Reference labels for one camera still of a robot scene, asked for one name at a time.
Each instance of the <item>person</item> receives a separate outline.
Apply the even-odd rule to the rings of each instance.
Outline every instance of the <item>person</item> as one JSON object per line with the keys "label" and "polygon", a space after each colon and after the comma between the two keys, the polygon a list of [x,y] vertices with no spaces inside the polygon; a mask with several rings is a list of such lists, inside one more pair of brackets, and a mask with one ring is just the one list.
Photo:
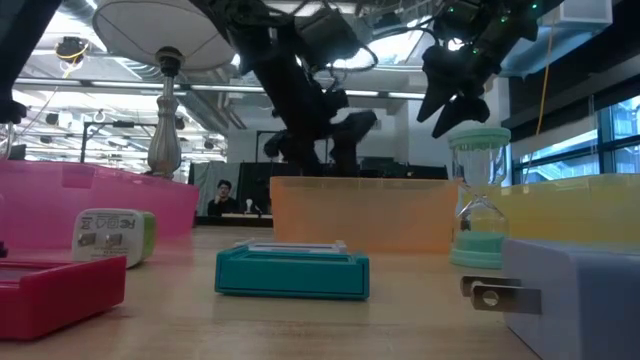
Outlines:
{"label": "person", "polygon": [[231,188],[229,180],[223,179],[218,182],[218,194],[209,202],[207,209],[209,216],[222,216],[222,214],[238,212],[238,201],[229,196]]}

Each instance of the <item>teal plastic box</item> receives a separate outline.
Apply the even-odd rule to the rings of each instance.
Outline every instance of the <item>teal plastic box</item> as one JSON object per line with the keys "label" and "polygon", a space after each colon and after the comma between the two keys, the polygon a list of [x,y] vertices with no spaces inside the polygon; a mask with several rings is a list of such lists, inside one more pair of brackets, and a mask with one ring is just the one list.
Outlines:
{"label": "teal plastic box", "polygon": [[344,253],[256,251],[241,245],[218,253],[216,292],[241,296],[365,300],[369,258]]}

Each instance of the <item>lamp shade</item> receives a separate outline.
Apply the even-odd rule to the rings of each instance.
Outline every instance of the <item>lamp shade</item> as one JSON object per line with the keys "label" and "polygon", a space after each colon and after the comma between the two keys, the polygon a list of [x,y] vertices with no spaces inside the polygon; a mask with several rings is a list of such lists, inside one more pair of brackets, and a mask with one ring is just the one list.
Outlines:
{"label": "lamp shade", "polygon": [[111,52],[148,65],[158,65],[156,52],[167,46],[184,56],[183,70],[213,69],[235,55],[188,0],[103,0],[93,28]]}

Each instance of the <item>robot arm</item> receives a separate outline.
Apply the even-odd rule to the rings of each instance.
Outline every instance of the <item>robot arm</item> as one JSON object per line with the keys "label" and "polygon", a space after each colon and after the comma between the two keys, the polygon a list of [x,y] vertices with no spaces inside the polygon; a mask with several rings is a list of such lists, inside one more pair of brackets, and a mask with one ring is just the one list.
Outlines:
{"label": "robot arm", "polygon": [[422,55],[429,79],[418,114],[423,122],[443,108],[433,130],[438,138],[465,120],[486,122],[489,108],[480,99],[484,84],[520,38],[536,41],[539,17],[564,0],[446,0],[434,20],[436,37],[459,39],[459,51],[433,46]]}
{"label": "robot arm", "polygon": [[11,88],[60,2],[14,0],[0,6],[0,124],[19,124],[27,116],[27,108],[13,101]]}
{"label": "robot arm", "polygon": [[[218,0],[208,4],[204,0],[190,1],[238,50],[244,62],[242,71],[256,73],[287,126],[288,133],[280,137],[293,141],[295,146],[288,146],[292,152],[308,149],[304,144],[309,141],[332,135],[335,128],[329,120],[337,109],[347,106],[347,100],[344,92],[323,94],[312,73],[338,58],[354,56],[362,47],[339,13],[327,7],[314,14],[308,26],[298,26],[289,14],[271,15],[273,9],[260,0]],[[490,111],[481,99],[484,84],[501,72],[500,64],[520,38],[537,39],[538,18],[562,2],[440,0],[432,19],[433,31],[405,30],[427,31],[436,40],[422,56],[429,86],[418,121],[424,122],[444,107],[432,134],[435,138],[465,120],[486,122]],[[269,35],[270,27],[276,29],[275,37]],[[464,46],[459,51],[449,51],[439,39],[444,44],[458,39]],[[296,55],[304,66],[296,64]],[[299,153],[298,162],[304,161],[308,157]]]}
{"label": "robot arm", "polygon": [[268,155],[282,153],[305,175],[322,168],[314,142],[333,138],[332,156],[340,176],[355,176],[355,147],[375,123],[373,112],[351,114],[331,124],[348,106],[344,90],[324,91],[313,78],[337,59],[351,58],[363,46],[338,11],[325,7],[309,18],[276,12],[260,0],[190,0],[232,45],[241,58],[240,72],[253,71],[287,130],[265,147]]}

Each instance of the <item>table surface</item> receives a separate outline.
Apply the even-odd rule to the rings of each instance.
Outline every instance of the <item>table surface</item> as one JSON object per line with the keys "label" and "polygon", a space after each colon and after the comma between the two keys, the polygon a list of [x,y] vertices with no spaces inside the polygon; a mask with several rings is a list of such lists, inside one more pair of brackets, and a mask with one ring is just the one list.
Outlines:
{"label": "table surface", "polygon": [[371,255],[367,302],[216,294],[216,253],[272,236],[195,229],[192,249],[129,270],[122,305],[35,342],[0,342],[0,359],[538,359],[501,314],[472,309],[459,281],[478,272],[445,256]]}
{"label": "table surface", "polygon": [[258,216],[257,214],[222,214],[223,218],[248,218],[248,219],[273,219],[273,215],[264,214]]}

